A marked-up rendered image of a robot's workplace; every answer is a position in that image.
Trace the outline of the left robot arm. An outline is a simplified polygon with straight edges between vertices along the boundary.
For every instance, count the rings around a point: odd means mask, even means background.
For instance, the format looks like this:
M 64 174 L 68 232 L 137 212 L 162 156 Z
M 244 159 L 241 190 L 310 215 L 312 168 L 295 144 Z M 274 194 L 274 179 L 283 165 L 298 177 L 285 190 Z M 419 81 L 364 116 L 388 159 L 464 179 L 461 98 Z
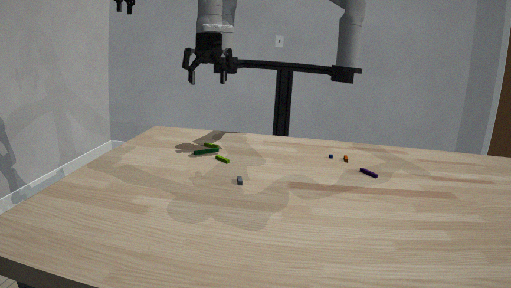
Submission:
M 336 66 L 358 68 L 366 0 L 330 1 L 345 9 L 339 20 Z M 234 33 L 232 25 L 222 25 L 222 3 L 222 0 L 198 0 L 196 33 Z

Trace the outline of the purple rod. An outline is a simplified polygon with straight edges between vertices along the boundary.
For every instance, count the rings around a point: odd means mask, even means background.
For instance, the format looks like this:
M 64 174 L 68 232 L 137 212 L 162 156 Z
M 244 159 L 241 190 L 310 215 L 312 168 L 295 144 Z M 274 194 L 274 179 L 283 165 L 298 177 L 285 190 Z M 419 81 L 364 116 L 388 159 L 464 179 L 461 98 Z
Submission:
M 362 172 L 364 174 L 367 174 L 367 175 L 369 175 L 369 176 L 371 176 L 373 178 L 378 178 L 378 174 L 373 173 L 373 172 L 371 172 L 371 171 L 369 171 L 369 170 L 367 170 L 365 168 L 360 168 L 360 172 Z

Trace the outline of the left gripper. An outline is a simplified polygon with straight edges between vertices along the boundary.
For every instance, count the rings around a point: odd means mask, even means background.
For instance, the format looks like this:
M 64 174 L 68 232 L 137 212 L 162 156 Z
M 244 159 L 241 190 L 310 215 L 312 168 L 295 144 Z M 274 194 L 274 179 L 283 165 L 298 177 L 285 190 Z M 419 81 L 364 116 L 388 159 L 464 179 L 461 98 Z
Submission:
M 194 53 L 196 58 L 189 66 L 190 56 Z M 226 58 L 226 65 L 221 59 L 224 53 Z M 228 64 L 229 62 L 229 64 Z M 222 33 L 214 32 L 201 32 L 196 33 L 196 46 L 195 49 L 185 48 L 182 68 L 188 70 L 188 81 L 191 85 L 195 84 L 194 70 L 198 65 L 202 64 L 217 64 L 220 71 L 220 83 L 225 84 L 227 81 L 227 70 L 233 68 L 232 49 L 222 49 Z

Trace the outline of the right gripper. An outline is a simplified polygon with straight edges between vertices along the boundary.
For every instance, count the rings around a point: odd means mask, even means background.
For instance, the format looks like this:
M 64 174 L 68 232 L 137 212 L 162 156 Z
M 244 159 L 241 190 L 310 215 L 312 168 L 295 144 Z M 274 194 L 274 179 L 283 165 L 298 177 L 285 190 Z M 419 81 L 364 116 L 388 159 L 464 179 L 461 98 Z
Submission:
M 122 2 L 123 0 L 114 0 L 117 3 L 117 12 L 122 11 Z M 127 14 L 132 14 L 132 6 L 135 5 L 135 0 L 124 0 L 128 7 L 127 7 Z M 132 2 L 133 1 L 133 2 Z

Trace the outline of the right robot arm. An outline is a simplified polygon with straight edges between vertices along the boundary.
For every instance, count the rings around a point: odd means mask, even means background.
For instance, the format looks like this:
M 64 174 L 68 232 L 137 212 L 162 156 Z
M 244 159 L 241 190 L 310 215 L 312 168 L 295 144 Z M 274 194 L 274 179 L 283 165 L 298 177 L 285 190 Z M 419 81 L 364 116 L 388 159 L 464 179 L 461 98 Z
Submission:
M 237 0 L 222 0 L 222 23 L 234 27 Z M 222 33 L 222 49 L 231 48 L 233 52 L 234 33 Z

